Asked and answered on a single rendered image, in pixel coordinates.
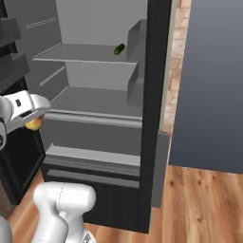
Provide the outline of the yellow orange mango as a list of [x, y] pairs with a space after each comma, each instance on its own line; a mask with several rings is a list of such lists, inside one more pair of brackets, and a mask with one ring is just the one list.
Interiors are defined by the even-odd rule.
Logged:
[[38, 117], [36, 119], [33, 119], [25, 124], [25, 127], [29, 130], [39, 130], [44, 122], [43, 117]]

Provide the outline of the black fridge with grey interior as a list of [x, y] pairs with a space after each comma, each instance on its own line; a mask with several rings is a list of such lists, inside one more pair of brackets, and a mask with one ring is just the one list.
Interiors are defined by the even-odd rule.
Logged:
[[16, 40], [4, 93], [26, 89], [51, 108], [38, 131], [8, 136], [5, 189], [19, 204], [36, 173], [93, 187], [85, 221], [145, 233], [143, 80], [148, 0], [3, 0]]

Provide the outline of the grey fridge shelf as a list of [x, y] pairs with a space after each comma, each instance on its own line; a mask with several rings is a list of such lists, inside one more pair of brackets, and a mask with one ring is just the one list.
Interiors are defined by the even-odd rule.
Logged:
[[142, 127], [142, 110], [126, 101], [126, 92], [67, 87], [51, 104], [45, 118], [123, 127]]
[[34, 56], [33, 61], [104, 63], [136, 65], [137, 60], [129, 60], [123, 51], [114, 54], [114, 46], [59, 44]]

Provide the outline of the green cucumber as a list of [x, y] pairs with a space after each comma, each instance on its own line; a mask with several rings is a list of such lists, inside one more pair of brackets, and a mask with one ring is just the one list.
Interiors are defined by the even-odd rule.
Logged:
[[114, 49], [114, 54], [119, 55], [125, 49], [125, 44], [121, 43]]

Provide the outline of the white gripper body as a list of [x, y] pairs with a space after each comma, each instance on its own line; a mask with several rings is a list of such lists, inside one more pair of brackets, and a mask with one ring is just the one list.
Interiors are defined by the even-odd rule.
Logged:
[[28, 114], [23, 118], [23, 122], [30, 122], [34, 119], [38, 119], [46, 114], [50, 110], [50, 101], [38, 94], [30, 95], [32, 101], [32, 108], [28, 111]]

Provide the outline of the blue grey cabinet panel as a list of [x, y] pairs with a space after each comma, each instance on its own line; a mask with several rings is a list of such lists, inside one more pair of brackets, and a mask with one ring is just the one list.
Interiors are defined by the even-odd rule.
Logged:
[[193, 0], [169, 163], [243, 174], [243, 0]]

